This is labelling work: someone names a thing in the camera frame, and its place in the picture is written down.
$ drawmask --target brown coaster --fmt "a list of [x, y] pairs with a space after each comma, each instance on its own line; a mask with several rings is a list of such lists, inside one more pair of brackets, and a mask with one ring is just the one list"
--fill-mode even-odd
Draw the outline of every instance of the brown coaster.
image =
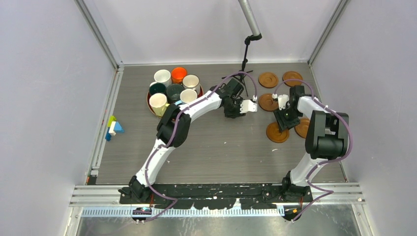
[[259, 78], [259, 83], [266, 88], [273, 88], [278, 84], [278, 77], [272, 72], [262, 73]]
[[271, 123], [267, 127], [267, 137], [274, 143], [283, 143], [289, 136], [290, 131], [288, 131], [288, 129], [284, 130], [282, 133], [279, 132], [277, 122]]
[[265, 93], [259, 98], [259, 106], [267, 112], [275, 111], [278, 108], [278, 102], [274, 101], [271, 93]]
[[296, 131], [296, 133], [302, 137], [303, 139], [305, 139], [305, 137], [307, 137], [307, 131], [308, 131], [308, 126], [310, 125], [310, 120], [307, 118], [301, 118], [300, 119], [300, 124], [297, 125], [294, 130]]
[[289, 81], [289, 82], [285, 82], [286, 80], [289, 79], [298, 79], [298, 80], [303, 80], [302, 76], [295, 71], [287, 71], [285, 72], [285, 74], [282, 76], [282, 80], [284, 81], [284, 83], [290, 87], [294, 87], [296, 85], [301, 85], [302, 83], [299, 81]]

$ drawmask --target cup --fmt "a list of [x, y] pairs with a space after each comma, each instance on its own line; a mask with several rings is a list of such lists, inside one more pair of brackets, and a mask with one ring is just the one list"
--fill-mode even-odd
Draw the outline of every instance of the cup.
[[158, 70], [153, 75], [155, 82], [162, 83], [165, 87], [168, 87], [172, 84], [171, 73], [168, 70]]
[[178, 84], [172, 84], [167, 87], [167, 97], [169, 103], [175, 103], [180, 100], [181, 92], [184, 91], [184, 87]]
[[181, 92], [179, 98], [183, 103], [190, 103], [197, 99], [197, 92], [193, 89], [186, 89]]
[[193, 89], [200, 94], [200, 79], [196, 75], [187, 75], [182, 80], [184, 89]]
[[165, 93], [167, 90], [167, 87], [165, 87], [165, 84], [158, 83], [158, 82], [152, 82], [149, 86], [149, 94], [154, 95], [155, 93]]
[[169, 103], [167, 102], [167, 96], [163, 93], [155, 93], [149, 98], [149, 105], [153, 112], [159, 117], [163, 116]]
[[182, 80], [187, 75], [187, 70], [184, 67], [176, 67], [171, 71], [171, 75], [174, 84], [181, 84]]

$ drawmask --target yellow block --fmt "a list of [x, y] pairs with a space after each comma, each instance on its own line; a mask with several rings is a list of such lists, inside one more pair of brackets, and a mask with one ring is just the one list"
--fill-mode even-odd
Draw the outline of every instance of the yellow block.
[[113, 121], [116, 121], [117, 119], [116, 119], [116, 116], [111, 116], [110, 118], [109, 118], [109, 122], [107, 123], [107, 127], [110, 127], [111, 125], [112, 125], [112, 122]]

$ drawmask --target red tray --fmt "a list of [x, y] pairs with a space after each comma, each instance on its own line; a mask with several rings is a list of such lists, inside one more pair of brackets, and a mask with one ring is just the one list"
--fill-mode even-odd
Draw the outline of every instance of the red tray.
[[[201, 96], [203, 96], [203, 94], [204, 94], [203, 87], [200, 85], [200, 93], [197, 95], [197, 97], [201, 97]], [[148, 92], [146, 103], [148, 104], [148, 108], [149, 108], [150, 112], [152, 112], [152, 114], [154, 114], [156, 116], [155, 112], [153, 112], [153, 110], [152, 110], [152, 107], [150, 107], [149, 99], [150, 99], [150, 94]]]

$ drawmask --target wall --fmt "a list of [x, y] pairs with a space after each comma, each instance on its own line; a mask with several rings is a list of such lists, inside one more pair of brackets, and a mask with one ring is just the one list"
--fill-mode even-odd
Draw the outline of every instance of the wall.
[[415, 235], [417, 2], [351, 1], [313, 69], [330, 107], [350, 115], [344, 166], [380, 235]]
[[114, 70], [73, 0], [0, 4], [0, 232], [57, 236]]
[[[87, 2], [126, 64], [242, 61], [251, 35], [238, 0]], [[338, 2], [251, 0], [264, 38], [251, 44], [248, 59], [307, 61]]]

